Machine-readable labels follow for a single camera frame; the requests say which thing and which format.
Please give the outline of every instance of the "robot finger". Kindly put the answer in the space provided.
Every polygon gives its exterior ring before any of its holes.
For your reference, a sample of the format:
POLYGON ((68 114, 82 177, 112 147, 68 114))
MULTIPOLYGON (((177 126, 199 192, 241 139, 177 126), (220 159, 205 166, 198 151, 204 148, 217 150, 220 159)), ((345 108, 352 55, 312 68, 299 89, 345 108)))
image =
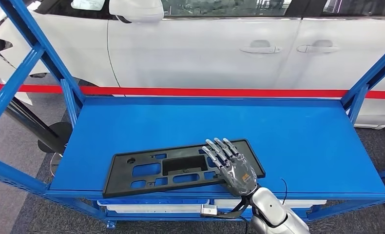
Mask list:
POLYGON ((206 154, 211 158, 211 160, 214 162, 214 164, 217 166, 218 169, 223 168, 223 164, 221 164, 221 162, 218 161, 217 157, 212 154, 209 148, 207 148, 206 146, 203 146, 201 149, 203 149, 204 152, 206 152, 206 154))
POLYGON ((229 149, 232 151, 234 155, 239 154, 237 148, 227 138, 223 138, 223 142, 228 145, 229 149))
POLYGON ((221 149, 227 154, 227 156, 230 158, 232 157, 232 153, 227 145, 225 145, 220 139, 214 138, 214 141, 221 147, 221 149))
POLYGON ((215 153, 221 158, 221 160, 223 162, 225 162, 227 160, 227 157, 226 155, 224 154, 224 152, 222 150, 220 150, 215 144, 214 142, 212 142, 210 139, 206 139, 206 143, 215 151, 215 153))

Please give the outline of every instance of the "car door handle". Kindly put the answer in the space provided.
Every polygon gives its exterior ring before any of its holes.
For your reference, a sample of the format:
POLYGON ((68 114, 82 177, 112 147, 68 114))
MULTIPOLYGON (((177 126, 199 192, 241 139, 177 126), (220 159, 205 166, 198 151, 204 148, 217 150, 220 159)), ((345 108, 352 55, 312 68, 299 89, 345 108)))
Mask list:
POLYGON ((337 46, 313 46, 313 45, 301 45, 297 47, 297 51, 302 53, 332 53, 339 50, 337 46))
POLYGON ((254 48, 250 46, 240 48, 241 51, 252 54, 274 54, 279 53, 282 49, 277 46, 254 48))
POLYGON ((279 53, 282 48, 270 45, 268 40, 254 40, 250 46, 244 46, 240 50, 252 54, 275 54, 279 53))

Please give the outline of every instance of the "white car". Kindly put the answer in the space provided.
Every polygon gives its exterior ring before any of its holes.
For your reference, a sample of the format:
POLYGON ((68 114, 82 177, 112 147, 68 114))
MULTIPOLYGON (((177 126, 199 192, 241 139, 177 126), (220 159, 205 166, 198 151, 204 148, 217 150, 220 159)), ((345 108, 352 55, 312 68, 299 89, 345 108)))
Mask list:
MULTIPOLYGON (((72 76, 97 86, 349 89, 385 53, 385 0, 162 0, 148 22, 110 14, 117 2, 30 7, 72 76)), ((0 9, 0 78, 29 50, 0 9)), ((356 123, 384 127, 385 100, 367 99, 356 123)))

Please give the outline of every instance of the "wire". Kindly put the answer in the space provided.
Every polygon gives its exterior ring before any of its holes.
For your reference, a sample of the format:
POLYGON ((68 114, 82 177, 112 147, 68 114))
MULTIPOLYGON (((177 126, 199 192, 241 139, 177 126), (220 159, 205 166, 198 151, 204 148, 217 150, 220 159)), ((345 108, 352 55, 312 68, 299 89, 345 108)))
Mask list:
POLYGON ((286 181, 285 181, 283 178, 281 178, 281 179, 282 179, 282 181, 284 182, 284 185, 286 186, 286 194, 285 194, 285 196, 284 196, 283 204, 282 204, 282 205, 284 205, 284 202, 285 202, 285 200, 286 200, 286 198, 287 198, 287 183, 286 183, 286 181))
POLYGON ((240 216, 239 217, 240 219, 244 220, 244 222, 246 223, 246 232, 245 234, 247 234, 247 231, 249 230, 249 222, 247 221, 247 219, 245 219, 244 217, 240 216))

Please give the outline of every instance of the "car window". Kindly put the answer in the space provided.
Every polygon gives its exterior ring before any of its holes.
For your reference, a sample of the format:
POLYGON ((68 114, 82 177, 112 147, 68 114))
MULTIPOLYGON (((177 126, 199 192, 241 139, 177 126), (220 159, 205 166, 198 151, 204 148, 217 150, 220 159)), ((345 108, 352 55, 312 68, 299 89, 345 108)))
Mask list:
POLYGON ((109 0, 44 0, 37 13, 87 19, 111 20, 109 0))
POLYGON ((385 16, 385 0, 327 0, 321 16, 385 16))
POLYGON ((284 16, 291 0, 162 0, 166 16, 284 16))

